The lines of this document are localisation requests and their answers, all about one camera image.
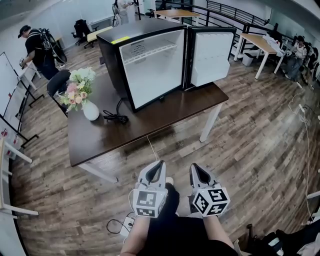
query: wooden floor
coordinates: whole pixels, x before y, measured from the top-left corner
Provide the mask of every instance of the wooden floor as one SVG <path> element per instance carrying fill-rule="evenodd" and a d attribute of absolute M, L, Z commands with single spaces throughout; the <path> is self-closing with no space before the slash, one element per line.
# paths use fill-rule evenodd
<path fill-rule="evenodd" d="M 98 74 L 105 73 L 106 67 L 99 64 L 100 55 L 98 45 L 93 49 L 73 47 L 67 52 L 67 68 L 91 66 Z M 192 163 L 210 168 L 227 188 L 231 203 L 220 220 L 233 241 L 247 232 L 249 223 L 263 235 L 276 229 L 291 233 L 308 220 L 307 133 L 299 115 L 288 108 L 293 95 L 301 90 L 280 72 L 274 75 L 270 63 L 255 80 L 258 68 L 259 64 L 245 67 L 240 61 L 231 61 L 228 77 L 216 83 L 229 101 L 204 143 L 199 137 L 210 110 L 150 137 L 155 152 L 166 162 L 167 176 L 174 178 L 180 192 L 181 216 L 190 212 L 187 196 L 192 192 Z M 38 92 L 45 92 L 47 81 L 35 79 Z M 302 103 L 319 112 L 318 98 L 305 88 L 293 109 Z M 310 120 L 309 191 L 314 192 L 320 189 L 320 125 L 311 111 L 306 117 Z M 140 170 L 155 160 L 147 139 L 94 160 L 119 178 L 119 183 L 110 184 L 70 167 L 67 119 L 47 94 L 34 108 L 27 109 L 22 124 L 27 137 L 39 135 L 24 151 L 33 163 L 17 160 L 13 165 L 14 205 L 39 211 L 39 216 L 21 216 L 18 220 L 29 254 L 118 255 L 124 238 L 110 234 L 106 224 L 112 218 L 123 220 L 131 211 L 128 193 Z M 311 210 L 318 203 L 316 199 L 309 202 Z M 121 227 L 110 228 L 117 231 Z"/>

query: person in white clothing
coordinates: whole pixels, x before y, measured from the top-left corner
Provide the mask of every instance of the person in white clothing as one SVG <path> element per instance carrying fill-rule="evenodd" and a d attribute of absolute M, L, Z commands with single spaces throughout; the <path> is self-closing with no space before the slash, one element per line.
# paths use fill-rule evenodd
<path fill-rule="evenodd" d="M 307 56 L 305 40 L 301 35 L 298 36 L 297 42 L 292 48 L 292 52 L 295 54 L 291 55 L 286 67 L 282 71 L 284 72 L 286 78 L 296 81 L 299 68 L 302 66 L 304 59 Z"/>
<path fill-rule="evenodd" d="M 114 5 L 119 10 L 119 16 L 121 19 L 121 25 L 129 23 L 127 7 L 132 6 L 133 2 L 127 2 L 126 0 L 115 0 Z"/>

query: refrigerator top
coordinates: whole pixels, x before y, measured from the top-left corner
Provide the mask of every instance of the refrigerator top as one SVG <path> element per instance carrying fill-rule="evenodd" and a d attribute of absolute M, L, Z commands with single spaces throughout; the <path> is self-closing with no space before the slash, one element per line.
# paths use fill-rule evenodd
<path fill-rule="evenodd" d="M 137 22 L 120 25 L 109 29 L 105 32 L 97 35 L 98 41 L 103 40 L 108 43 L 112 43 L 115 40 L 129 37 L 124 41 L 118 42 L 115 45 L 117 47 L 132 43 L 143 38 L 148 38 L 154 35 L 167 33 L 171 31 L 181 30 L 186 25 L 167 21 L 160 18 L 146 18 Z"/>

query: power strip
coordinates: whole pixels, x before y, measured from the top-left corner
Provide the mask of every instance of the power strip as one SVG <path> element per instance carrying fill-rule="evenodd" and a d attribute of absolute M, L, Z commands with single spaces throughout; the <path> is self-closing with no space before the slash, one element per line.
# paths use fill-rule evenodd
<path fill-rule="evenodd" d="M 123 226 L 121 228 L 120 235 L 122 235 L 124 237 L 128 237 L 129 232 L 131 231 L 131 229 L 134 225 L 134 222 L 135 222 L 135 220 L 133 218 L 126 217 L 123 222 Z"/>

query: black pants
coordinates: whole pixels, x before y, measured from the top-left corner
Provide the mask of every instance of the black pants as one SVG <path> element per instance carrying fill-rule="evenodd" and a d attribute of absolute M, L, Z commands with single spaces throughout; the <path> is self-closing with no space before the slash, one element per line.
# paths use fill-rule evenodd
<path fill-rule="evenodd" d="M 202 218 L 178 217 L 180 195 L 170 183 L 165 184 L 168 196 L 158 216 L 150 220 L 148 240 L 168 239 L 168 237 L 185 237 L 188 239 L 208 240 L 204 221 Z"/>
<path fill-rule="evenodd" d="M 56 68 L 55 59 L 51 56 L 45 56 L 43 63 L 41 65 L 37 65 L 36 67 L 47 80 L 50 80 L 56 73 L 59 72 L 59 70 Z"/>

